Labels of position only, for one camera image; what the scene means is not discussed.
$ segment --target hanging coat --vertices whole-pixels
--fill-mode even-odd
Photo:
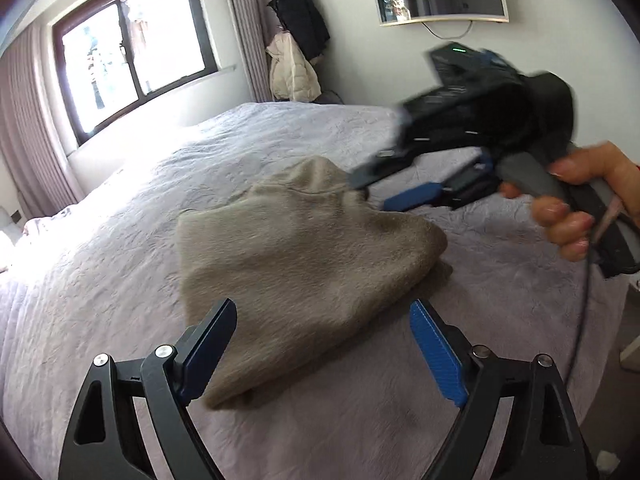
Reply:
[[[293,35],[306,60],[322,54],[331,37],[312,0],[272,0],[269,6],[282,27]]]
[[[322,93],[318,76],[288,32],[276,34],[267,47],[271,61],[271,92],[277,99],[310,103]]]

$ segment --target window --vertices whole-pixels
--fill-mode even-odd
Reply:
[[[199,0],[89,0],[53,34],[79,144],[154,97],[217,70]]]

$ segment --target black cable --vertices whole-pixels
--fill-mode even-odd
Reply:
[[[571,350],[571,357],[569,358],[569,366],[567,368],[566,375],[564,377],[564,386],[569,387],[569,380],[574,373],[575,362],[578,359],[578,352],[584,336],[584,327],[587,322],[587,312],[589,310],[589,296],[591,295],[591,264],[594,261],[595,248],[589,246],[586,257],[586,274],[584,276],[584,286],[582,289],[582,303],[580,306],[580,317],[578,318],[578,329],[575,333],[574,347]]]
[[[427,28],[427,30],[433,34],[436,38],[438,38],[439,40],[461,40],[462,38],[464,38],[468,33],[471,32],[471,28],[474,26],[474,22],[472,20],[469,20],[469,26],[466,28],[466,31],[464,34],[462,34],[462,36],[453,36],[452,38],[443,38],[442,36],[438,36],[435,32],[433,32],[429,25],[427,25],[425,22],[422,22],[422,24]]]

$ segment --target beige puffer jacket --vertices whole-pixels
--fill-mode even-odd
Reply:
[[[277,99],[310,103],[322,93],[318,76],[290,32],[276,34],[267,47],[271,62],[271,92]]]

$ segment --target blue gripper pad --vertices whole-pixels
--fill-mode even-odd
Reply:
[[[462,363],[420,301],[414,301],[411,305],[410,325],[443,397],[453,400],[458,408],[462,408],[468,399]]]
[[[237,325],[236,304],[227,299],[214,306],[191,332],[184,344],[190,352],[183,361],[182,386],[177,392],[184,406],[204,393]]]
[[[411,209],[430,204],[441,195],[442,184],[428,182],[386,199],[382,211],[411,211]]]

